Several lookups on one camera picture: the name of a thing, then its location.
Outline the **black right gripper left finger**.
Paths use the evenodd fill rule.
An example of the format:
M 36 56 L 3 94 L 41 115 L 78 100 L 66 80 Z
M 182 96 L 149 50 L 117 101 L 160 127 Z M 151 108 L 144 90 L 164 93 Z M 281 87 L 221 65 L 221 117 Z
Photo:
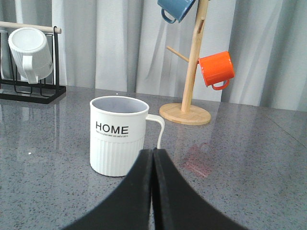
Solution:
M 147 230 L 151 208 L 153 151 L 143 149 L 127 176 L 97 207 L 66 230 Z

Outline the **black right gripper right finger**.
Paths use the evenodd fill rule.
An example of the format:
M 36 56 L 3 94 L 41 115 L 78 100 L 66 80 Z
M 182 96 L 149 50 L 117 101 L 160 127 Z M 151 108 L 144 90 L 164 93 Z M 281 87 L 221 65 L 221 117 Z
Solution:
M 202 199 L 164 149 L 153 150 L 153 213 L 156 230 L 245 230 Z

